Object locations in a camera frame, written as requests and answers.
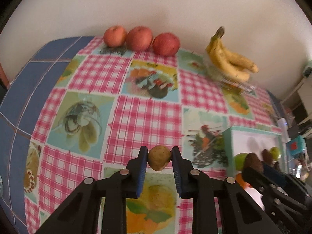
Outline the small dark avocado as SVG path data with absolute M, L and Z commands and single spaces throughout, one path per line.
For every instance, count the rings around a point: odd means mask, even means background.
M 258 156 L 255 153 L 249 153 L 244 161 L 243 170 L 246 170 L 247 168 L 252 168 L 259 173 L 264 172 L 264 168 L 262 165 L 262 162 L 258 158 Z

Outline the orange mandarin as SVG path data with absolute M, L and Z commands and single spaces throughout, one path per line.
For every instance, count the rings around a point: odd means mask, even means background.
M 243 180 L 243 177 L 242 177 L 242 174 L 241 173 L 238 173 L 236 176 L 235 176 L 235 179 L 236 179 L 236 182 L 243 188 L 243 189 L 246 189 L 249 185 L 247 182 L 245 182 Z

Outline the long dark wrinkled avocado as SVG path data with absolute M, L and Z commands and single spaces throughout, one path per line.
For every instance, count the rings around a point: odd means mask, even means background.
M 273 156 L 267 149 L 264 149 L 262 151 L 262 158 L 263 158 L 263 162 L 265 164 L 267 164 L 269 166 L 272 166 L 272 164 L 273 164 Z

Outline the small green fruit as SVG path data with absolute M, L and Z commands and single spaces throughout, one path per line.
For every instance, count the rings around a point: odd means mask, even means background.
M 235 163 L 235 169 L 237 171 L 242 171 L 245 159 L 247 157 L 248 153 L 239 153 L 238 155 L 235 155 L 234 157 L 234 163 Z

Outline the large green fruit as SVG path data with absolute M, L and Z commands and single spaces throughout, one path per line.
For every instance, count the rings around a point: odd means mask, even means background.
M 273 161 L 278 161 L 281 157 L 281 151 L 276 146 L 274 146 L 270 149 L 270 154 L 272 156 Z

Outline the white teal-edged tray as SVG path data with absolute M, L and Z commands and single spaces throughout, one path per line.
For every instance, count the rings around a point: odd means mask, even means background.
M 276 146 L 280 150 L 279 164 L 282 171 L 287 170 L 285 144 L 280 134 L 267 132 L 255 128 L 233 126 L 223 131 L 225 153 L 229 161 L 226 175 L 235 177 L 238 171 L 235 168 L 234 157 L 239 153 L 255 153 L 262 159 L 262 151 Z

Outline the teal box red label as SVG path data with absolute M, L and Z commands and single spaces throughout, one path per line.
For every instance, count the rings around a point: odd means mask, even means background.
M 306 141 L 304 137 L 298 135 L 296 138 L 286 143 L 286 148 L 291 156 L 296 156 L 304 152 Z

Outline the black charger plug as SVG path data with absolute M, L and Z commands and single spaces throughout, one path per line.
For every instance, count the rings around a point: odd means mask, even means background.
M 299 126 L 298 125 L 293 125 L 292 127 L 290 127 L 288 130 L 288 136 L 290 139 L 294 139 L 296 138 L 297 136 L 300 135 L 300 129 L 299 129 Z

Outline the fruit pattern plaid tablecloth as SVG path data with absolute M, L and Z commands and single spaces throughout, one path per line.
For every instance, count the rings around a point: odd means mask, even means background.
M 110 51 L 96 37 L 74 53 L 34 127 L 24 175 L 27 229 L 35 233 L 84 178 L 111 176 L 141 146 L 178 146 L 195 168 L 223 179 L 223 131 L 281 135 L 272 112 L 264 89 L 240 93 L 208 79 L 200 54 Z

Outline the lower yellow banana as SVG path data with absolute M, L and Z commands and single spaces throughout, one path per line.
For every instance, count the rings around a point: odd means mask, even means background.
M 217 66 L 228 78 L 239 82 L 247 82 L 250 75 L 245 71 L 240 71 L 232 65 L 225 54 L 218 46 L 215 36 L 212 36 L 210 43 L 206 47 L 206 52 L 213 65 Z

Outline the yellow banana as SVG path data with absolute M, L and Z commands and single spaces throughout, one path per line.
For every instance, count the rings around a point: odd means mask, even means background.
M 233 64 L 234 66 L 240 67 L 242 69 L 247 69 L 252 73 L 258 73 L 259 69 L 258 66 L 250 59 L 246 58 L 245 56 L 232 52 L 228 50 L 222 43 L 222 37 L 225 33 L 225 28 L 223 26 L 219 27 L 215 33 L 215 39 L 218 43 L 218 46 L 221 48 L 225 57 L 228 61 Z
M 217 66 L 228 78 L 239 82 L 247 82 L 250 75 L 245 71 L 240 71 L 232 65 L 225 54 L 218 46 L 215 36 L 212 36 L 210 43 L 206 47 L 206 52 L 213 65 Z

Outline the upper yellow banana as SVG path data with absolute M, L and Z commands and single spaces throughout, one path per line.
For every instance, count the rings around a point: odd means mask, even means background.
M 245 56 L 232 52 L 228 50 L 222 43 L 222 37 L 225 33 L 225 28 L 223 26 L 219 27 L 215 33 L 215 39 L 218 43 L 218 46 L 221 48 L 225 57 L 228 61 L 233 64 L 234 66 L 240 67 L 242 69 L 247 69 L 252 73 L 258 73 L 259 69 L 258 66 L 250 59 L 246 58 Z

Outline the large red apple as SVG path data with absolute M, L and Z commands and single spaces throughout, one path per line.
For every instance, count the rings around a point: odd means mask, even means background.
M 159 56 L 174 56 L 180 48 L 180 39 L 173 33 L 159 34 L 152 42 L 153 52 Z

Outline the middle red apple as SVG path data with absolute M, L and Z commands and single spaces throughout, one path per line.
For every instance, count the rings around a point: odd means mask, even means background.
M 135 27 L 130 30 L 126 37 L 126 47 L 131 51 L 147 50 L 153 40 L 152 30 L 148 27 Z

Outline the small red apple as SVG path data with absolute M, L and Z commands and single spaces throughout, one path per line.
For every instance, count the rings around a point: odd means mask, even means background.
M 126 36 L 126 29 L 120 25 L 115 25 L 105 31 L 103 41 L 108 47 L 116 48 L 124 45 Z

